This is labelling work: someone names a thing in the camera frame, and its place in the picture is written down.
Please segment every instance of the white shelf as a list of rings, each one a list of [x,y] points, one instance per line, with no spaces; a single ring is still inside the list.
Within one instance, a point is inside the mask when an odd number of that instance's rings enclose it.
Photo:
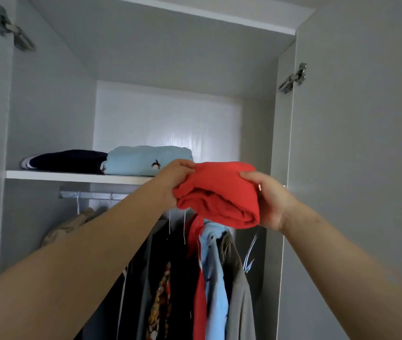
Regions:
[[[78,183],[117,183],[125,185],[142,185],[152,179],[147,176],[101,175],[55,173],[40,170],[7,170],[6,179],[73,181]]]

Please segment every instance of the light blue shirt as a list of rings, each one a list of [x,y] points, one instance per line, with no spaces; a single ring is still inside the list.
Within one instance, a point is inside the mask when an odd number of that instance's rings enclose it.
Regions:
[[[201,263],[205,279],[207,300],[206,340],[224,340],[229,303],[224,286],[223,268],[218,254],[217,239],[221,238],[226,226],[204,220],[204,230],[199,238]]]
[[[175,146],[121,146],[108,153],[101,169],[104,168],[105,174],[156,176],[164,166],[176,159],[193,161],[191,150]]]

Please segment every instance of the folded red shirt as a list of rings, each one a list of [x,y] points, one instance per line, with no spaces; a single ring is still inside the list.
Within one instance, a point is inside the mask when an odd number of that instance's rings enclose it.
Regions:
[[[192,208],[203,218],[243,229],[259,224],[256,186],[239,172],[256,170],[243,162],[204,162],[173,190],[179,209]]]

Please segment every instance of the metal clothes rod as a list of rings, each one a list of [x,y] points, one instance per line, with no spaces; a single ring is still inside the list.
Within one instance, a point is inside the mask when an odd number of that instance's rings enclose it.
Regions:
[[[58,197],[97,200],[123,200],[126,196],[128,196],[128,194],[125,193],[59,191]]]

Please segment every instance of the cabinet hinge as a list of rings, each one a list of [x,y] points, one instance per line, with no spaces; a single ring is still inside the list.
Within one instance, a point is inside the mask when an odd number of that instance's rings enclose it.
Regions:
[[[294,82],[301,85],[306,80],[306,63],[300,63],[298,70],[295,74],[290,75],[284,82],[278,86],[278,91],[284,94],[292,92],[294,89]]]
[[[0,5],[0,35],[14,34],[14,45],[21,51],[34,51],[34,43],[23,33],[22,29],[12,25],[7,16],[7,11]]]

